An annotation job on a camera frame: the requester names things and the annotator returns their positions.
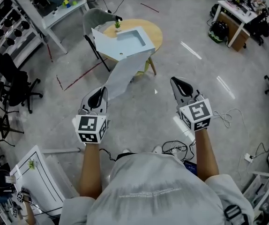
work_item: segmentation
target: white desk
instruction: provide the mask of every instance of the white desk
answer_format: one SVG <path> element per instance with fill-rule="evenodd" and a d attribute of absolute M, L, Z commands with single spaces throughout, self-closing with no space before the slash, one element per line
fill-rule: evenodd
<path fill-rule="evenodd" d="M 61 41 L 51 30 L 51 27 L 55 25 L 56 23 L 58 23 L 59 21 L 63 20 L 66 16 L 68 16 L 70 13 L 74 12 L 75 10 L 79 8 L 82 15 L 85 13 L 85 11 L 89 10 L 89 6 L 86 0 L 70 0 L 69 3 L 72 4 L 73 1 L 76 1 L 77 4 L 71 5 L 71 7 L 69 8 L 61 5 L 60 7 L 58 7 L 58 10 L 56 11 L 55 14 L 50 13 L 47 16 L 43 17 L 42 19 L 43 28 L 47 31 L 49 36 L 54 40 L 54 42 L 59 46 L 59 48 L 65 54 L 68 53 L 67 50 L 63 47 L 63 45 L 61 44 Z"/>
<path fill-rule="evenodd" d="M 16 177 L 15 188 L 21 191 L 25 187 L 30 191 L 32 202 L 42 211 L 51 211 L 48 214 L 56 216 L 61 214 L 63 202 L 67 198 L 78 196 L 68 177 L 61 168 L 57 158 L 50 155 L 47 158 L 43 154 L 80 152 L 81 149 L 43 150 L 34 146 L 14 167 L 10 175 Z M 29 160 L 35 160 L 35 169 L 28 166 Z M 32 206 L 35 215 L 41 212 Z"/>
<path fill-rule="evenodd" d="M 232 40 L 227 45 L 228 47 L 231 47 L 233 42 L 236 40 L 239 33 L 241 32 L 241 30 L 243 29 L 244 25 L 246 23 L 251 22 L 253 19 L 255 19 L 257 17 L 257 14 L 255 12 L 251 12 L 250 15 L 246 15 L 242 11 L 242 9 L 240 9 L 236 5 L 229 3 L 227 0 L 221 0 L 221 1 L 218 1 L 218 3 L 219 3 L 219 6 L 218 6 L 217 12 L 215 14 L 214 20 L 213 20 L 214 22 L 218 19 L 218 16 L 221 12 L 221 8 L 225 8 L 228 12 L 230 12 L 231 14 L 236 16 L 242 22 L 241 25 L 239 26 L 238 30 L 234 34 Z"/>

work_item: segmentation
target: desk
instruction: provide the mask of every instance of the desk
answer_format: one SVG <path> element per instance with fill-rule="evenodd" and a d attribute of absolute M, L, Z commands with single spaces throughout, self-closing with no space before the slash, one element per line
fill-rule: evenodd
<path fill-rule="evenodd" d="M 145 32 L 147 33 L 148 37 L 150 38 L 150 40 L 152 41 L 152 43 L 155 46 L 155 52 L 159 49 L 159 47 L 162 45 L 163 43 L 163 34 L 162 31 L 160 30 L 159 27 L 157 27 L 154 23 L 143 20 L 143 19 L 127 19 L 127 20 L 123 20 L 120 22 L 121 24 L 121 30 L 127 30 L 127 29 L 131 29 L 134 27 L 143 27 L 143 29 L 145 30 Z M 115 38 L 117 36 L 116 34 L 116 29 L 114 25 L 109 26 L 104 32 L 103 34 L 107 35 L 110 38 Z M 154 72 L 154 75 L 157 74 L 153 61 L 151 59 L 151 57 L 148 59 L 149 64 L 152 67 L 152 70 Z"/>
<path fill-rule="evenodd" d="M 66 6 L 61 5 L 58 7 L 58 10 L 55 14 L 48 14 L 47 16 L 43 17 L 42 24 L 43 28 L 47 31 L 49 36 L 54 40 L 54 42 L 59 46 L 59 48 L 67 54 L 67 50 L 63 47 L 61 44 L 61 41 L 58 39 L 58 37 L 54 34 L 54 32 L 51 30 L 51 27 L 55 24 L 57 24 L 59 21 L 63 20 L 66 16 L 68 16 L 70 13 L 74 12 L 75 10 L 80 8 L 80 12 L 83 15 L 85 11 L 89 10 L 89 6 L 87 4 L 86 0 L 70 0 L 69 3 L 72 4 L 72 1 L 76 1 L 76 5 L 71 5 L 71 7 L 66 8 Z"/>
<path fill-rule="evenodd" d="M 54 155 L 45 158 L 44 154 L 80 151 L 76 148 L 42 150 L 41 152 L 37 145 L 34 146 L 10 172 L 10 175 L 16 177 L 16 190 L 21 191 L 22 186 L 27 188 L 33 203 L 40 209 L 43 211 L 53 210 L 48 213 L 52 216 L 61 214 L 64 200 L 78 196 L 78 193 L 62 170 L 57 158 Z M 35 161 L 34 170 L 28 166 L 30 159 Z M 39 210 L 34 209 L 34 214 L 39 215 Z"/>
<path fill-rule="evenodd" d="M 214 22 L 217 20 L 219 14 L 221 12 L 221 8 L 225 8 L 228 12 L 233 14 L 235 17 L 237 17 L 242 22 L 241 25 L 239 26 L 238 30 L 234 34 L 232 40 L 227 45 L 228 47 L 231 47 L 233 42 L 236 40 L 239 33 L 241 32 L 241 30 L 243 29 L 244 25 L 246 23 L 251 22 L 253 19 L 255 19 L 257 17 L 257 14 L 255 12 L 251 12 L 251 15 L 247 16 L 239 7 L 229 3 L 227 0 L 221 0 L 221 1 L 218 1 L 218 3 L 219 3 L 219 6 L 218 6 L 218 9 L 216 11 L 214 20 L 213 20 Z"/>

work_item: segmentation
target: round wooden table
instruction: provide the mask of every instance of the round wooden table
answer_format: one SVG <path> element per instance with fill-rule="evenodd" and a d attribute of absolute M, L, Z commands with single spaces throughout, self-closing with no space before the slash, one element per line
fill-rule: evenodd
<path fill-rule="evenodd" d="M 127 29 L 131 29 L 134 27 L 143 27 L 143 29 L 145 30 L 145 32 L 147 33 L 148 37 L 150 38 L 150 40 L 152 41 L 152 43 L 155 46 L 155 51 L 157 51 L 159 49 L 159 47 L 162 45 L 163 43 L 163 33 L 160 30 L 159 27 L 157 27 L 154 23 L 149 22 L 147 20 L 143 20 L 143 19 L 127 19 L 127 20 L 123 20 L 120 22 L 121 24 L 121 30 L 127 30 Z M 103 34 L 107 35 L 110 38 L 115 38 L 117 36 L 116 34 L 116 29 L 115 29 L 115 25 L 111 25 L 109 26 L 104 32 Z M 155 70 L 153 61 L 151 59 L 151 57 L 148 59 L 149 64 L 152 67 L 152 70 L 154 72 L 154 74 L 156 75 L 157 72 Z"/>

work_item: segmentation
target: gray tiled floor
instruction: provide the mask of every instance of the gray tiled floor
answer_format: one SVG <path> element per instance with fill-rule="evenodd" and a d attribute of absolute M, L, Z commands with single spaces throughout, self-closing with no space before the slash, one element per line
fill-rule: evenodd
<path fill-rule="evenodd" d="M 121 0 L 105 0 L 114 11 Z M 232 125 L 226 128 L 220 119 L 211 122 L 208 129 L 221 173 L 230 174 L 242 187 L 250 178 L 247 164 L 241 154 L 254 154 L 260 142 L 266 147 L 269 141 L 269 96 L 264 94 L 267 85 L 263 79 L 269 75 L 269 38 L 258 46 L 248 40 L 247 49 L 236 52 L 225 44 L 214 43 L 207 35 L 209 10 L 217 0 L 125 0 L 117 14 L 123 19 L 141 18 L 157 24 L 163 32 L 163 44 L 152 56 L 157 76 L 148 71 L 135 78 L 126 93 L 109 102 L 110 129 L 101 147 L 115 158 L 123 149 L 133 152 L 151 151 L 156 145 L 169 140 L 187 142 L 185 134 L 173 121 L 176 101 L 170 86 L 170 78 L 178 75 L 190 78 L 210 99 L 213 110 L 224 113 L 239 108 L 250 135 L 243 125 L 238 111 L 232 111 Z M 141 5 L 144 3 L 159 13 Z M 54 63 L 51 63 L 46 47 L 40 47 L 25 63 L 23 70 L 31 79 L 41 79 L 36 87 L 42 91 L 42 99 L 34 99 L 33 114 L 19 107 L 18 117 L 12 118 L 14 127 L 23 129 L 24 135 L 10 133 L 8 140 L 15 148 L 2 144 L 11 166 L 15 165 L 35 144 L 41 148 L 72 148 L 82 146 L 78 142 L 71 120 L 77 113 L 84 95 L 101 86 L 109 73 L 101 64 L 73 86 L 67 88 L 85 71 L 99 61 L 82 38 L 82 23 L 75 12 L 56 25 L 55 33 L 68 49 L 67 55 L 49 42 Z M 198 53 L 202 60 L 191 54 L 183 41 Z M 111 68 L 114 63 L 106 61 Z M 234 99 L 217 80 L 220 76 L 228 85 Z M 82 165 L 81 154 L 61 155 L 60 163 L 72 183 L 77 186 Z M 249 171 L 266 169 L 265 156 L 257 158 Z M 101 153 L 102 173 L 105 178 L 113 166 L 106 153 Z"/>

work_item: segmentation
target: electrical outlet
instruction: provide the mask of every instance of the electrical outlet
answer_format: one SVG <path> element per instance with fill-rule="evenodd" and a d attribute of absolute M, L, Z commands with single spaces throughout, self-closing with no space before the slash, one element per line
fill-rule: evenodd
<path fill-rule="evenodd" d="M 252 156 L 249 153 L 246 153 L 244 156 L 244 159 L 249 162 L 252 163 L 253 162 L 253 158 L 251 158 Z"/>

